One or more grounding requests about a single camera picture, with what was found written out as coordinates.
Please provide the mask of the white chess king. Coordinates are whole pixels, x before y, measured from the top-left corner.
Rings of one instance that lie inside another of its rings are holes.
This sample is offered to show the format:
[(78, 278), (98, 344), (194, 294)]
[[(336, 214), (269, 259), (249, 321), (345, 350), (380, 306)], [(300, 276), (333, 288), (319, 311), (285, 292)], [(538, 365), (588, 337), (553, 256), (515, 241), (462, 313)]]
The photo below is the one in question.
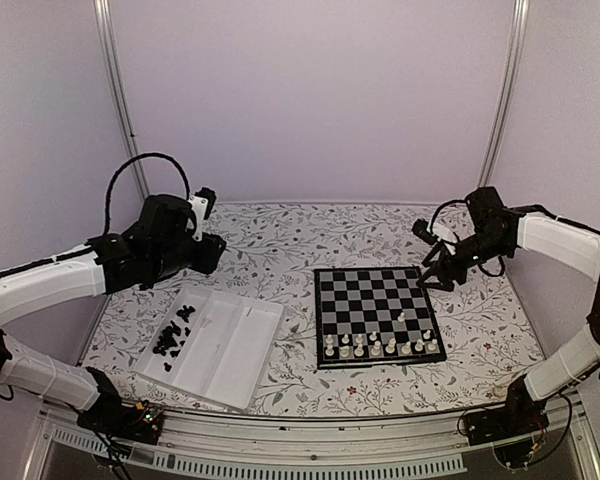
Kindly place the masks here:
[(372, 357), (380, 357), (382, 355), (383, 347), (379, 340), (376, 340), (370, 347), (370, 355)]

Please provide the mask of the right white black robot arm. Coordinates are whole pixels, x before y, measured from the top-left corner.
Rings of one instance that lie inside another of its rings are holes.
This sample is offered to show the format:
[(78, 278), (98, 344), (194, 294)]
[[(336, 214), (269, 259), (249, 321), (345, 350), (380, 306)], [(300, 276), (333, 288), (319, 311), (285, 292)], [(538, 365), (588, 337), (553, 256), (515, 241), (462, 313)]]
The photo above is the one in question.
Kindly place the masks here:
[(457, 203), (469, 214), (468, 236), (459, 237), (436, 215), (412, 227), (431, 247), (419, 286), (451, 291), (466, 282), (471, 268), (524, 253), (526, 259), (513, 264), (513, 281), (528, 312), (540, 315), (556, 308), (541, 337), (556, 331), (559, 314), (570, 317), (551, 355), (508, 387), (496, 422), (504, 435), (517, 436), (547, 399), (592, 373), (600, 376), (600, 231), (539, 204), (507, 206), (493, 186), (480, 187)]

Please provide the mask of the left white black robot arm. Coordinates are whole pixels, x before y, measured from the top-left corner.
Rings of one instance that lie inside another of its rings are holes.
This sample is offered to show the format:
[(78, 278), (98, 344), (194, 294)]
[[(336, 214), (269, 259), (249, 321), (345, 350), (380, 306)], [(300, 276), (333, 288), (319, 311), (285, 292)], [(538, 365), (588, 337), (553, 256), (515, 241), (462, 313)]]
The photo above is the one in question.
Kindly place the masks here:
[(67, 252), (0, 271), (0, 384), (89, 412), (106, 433), (121, 433), (129, 415), (104, 373), (37, 352), (4, 327), (71, 300), (148, 290), (184, 269), (211, 274), (226, 248), (220, 236), (203, 230), (215, 201), (208, 188), (187, 199), (151, 195), (124, 233), (105, 232)]

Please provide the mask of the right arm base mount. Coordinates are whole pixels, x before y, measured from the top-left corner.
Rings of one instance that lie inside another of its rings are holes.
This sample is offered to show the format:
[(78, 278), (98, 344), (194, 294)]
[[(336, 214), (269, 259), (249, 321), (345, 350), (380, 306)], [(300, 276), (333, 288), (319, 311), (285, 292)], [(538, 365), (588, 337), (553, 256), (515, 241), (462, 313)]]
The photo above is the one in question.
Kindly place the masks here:
[(504, 406), (465, 410), (456, 428), (470, 446), (490, 444), (495, 459), (513, 470), (527, 467), (546, 442), (549, 419), (540, 409), (529, 416), (516, 417)]

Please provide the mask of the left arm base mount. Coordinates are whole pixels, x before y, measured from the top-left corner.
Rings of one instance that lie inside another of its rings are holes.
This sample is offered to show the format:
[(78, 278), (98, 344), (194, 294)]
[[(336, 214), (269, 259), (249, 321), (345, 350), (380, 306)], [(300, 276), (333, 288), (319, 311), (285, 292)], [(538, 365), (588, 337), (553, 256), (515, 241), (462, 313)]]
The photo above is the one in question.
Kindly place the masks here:
[(163, 428), (163, 411), (148, 401), (129, 406), (99, 399), (88, 410), (79, 412), (77, 424), (103, 435), (156, 445)]

